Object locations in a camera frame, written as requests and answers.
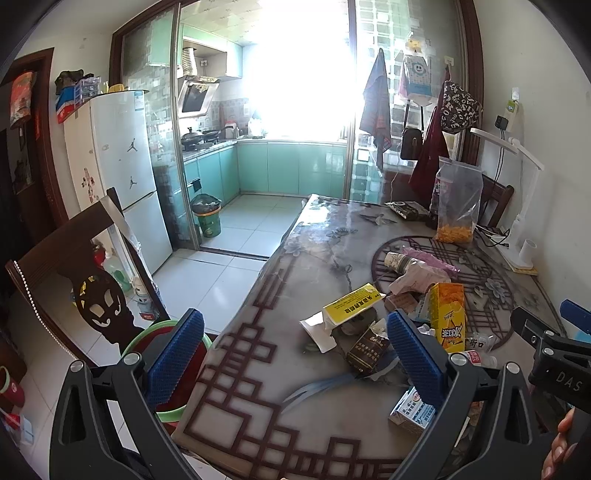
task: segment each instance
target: ceiling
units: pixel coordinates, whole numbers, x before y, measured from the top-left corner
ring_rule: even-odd
[[[182,23],[243,46],[260,43],[271,24],[289,30],[304,17],[339,24],[348,34],[347,0],[200,0],[181,11]]]
[[[112,34],[157,0],[61,0],[31,34],[46,38],[66,34]]]

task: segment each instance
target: plastic bottle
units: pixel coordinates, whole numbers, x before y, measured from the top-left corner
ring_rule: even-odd
[[[160,317],[160,314],[156,308],[156,305],[154,305],[152,298],[148,294],[148,291],[144,287],[144,283],[139,277],[134,277],[132,283],[134,284],[135,294],[138,297],[137,302],[139,307],[139,316],[141,316],[144,320],[148,320],[149,322],[155,322]],[[158,298],[162,300],[160,297],[160,291],[156,285],[154,285],[154,289],[156,290],[156,295],[158,295]]]
[[[472,363],[472,365],[476,365],[477,367],[496,368],[498,365],[496,357],[489,355],[488,353],[477,352],[476,350],[468,350],[461,353]]]
[[[107,273],[117,281],[121,290],[129,291],[131,289],[131,283],[125,275],[125,270],[121,263],[121,260],[114,256],[111,252],[105,252],[105,261],[103,262],[103,268]]]

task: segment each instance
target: white refrigerator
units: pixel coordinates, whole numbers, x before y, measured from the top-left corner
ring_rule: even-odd
[[[142,90],[99,95],[66,119],[64,134],[80,209],[115,187],[146,266],[154,273],[173,249],[156,192],[144,105]],[[121,238],[111,234],[111,241],[121,256]]]

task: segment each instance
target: desk lamp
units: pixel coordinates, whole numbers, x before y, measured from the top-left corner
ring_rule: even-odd
[[[524,157],[529,158],[536,166],[534,179],[527,196],[525,197],[521,211],[517,217],[515,217],[513,225],[511,225],[511,231],[509,232],[506,242],[496,245],[496,248],[499,250],[501,255],[503,255],[503,258],[509,265],[522,270],[531,270],[534,268],[534,264],[531,261],[531,256],[537,246],[529,239],[526,239],[523,243],[523,246],[521,246],[520,240],[523,233],[525,214],[527,213],[527,209],[530,207],[531,199],[535,192],[535,186],[538,183],[540,172],[544,170],[544,165],[537,158],[535,158],[530,151],[521,145],[520,141],[516,138],[511,137],[509,141],[505,141],[502,138],[496,137],[488,132],[485,132],[484,130],[479,130],[477,128],[470,129],[470,132],[485,140],[488,140],[491,143],[494,143],[495,145],[498,145],[501,148],[504,148],[505,150],[510,151],[515,155],[519,155],[520,153],[523,154]],[[495,243],[502,242],[503,238],[504,237],[501,235],[491,237]]]

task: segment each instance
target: human hand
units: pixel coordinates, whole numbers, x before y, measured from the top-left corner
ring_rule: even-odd
[[[566,414],[566,417],[558,424],[558,435],[552,442],[550,453],[542,466],[542,480],[550,480],[558,466],[564,462],[574,451],[576,443],[569,447],[566,436],[573,426],[574,408]]]

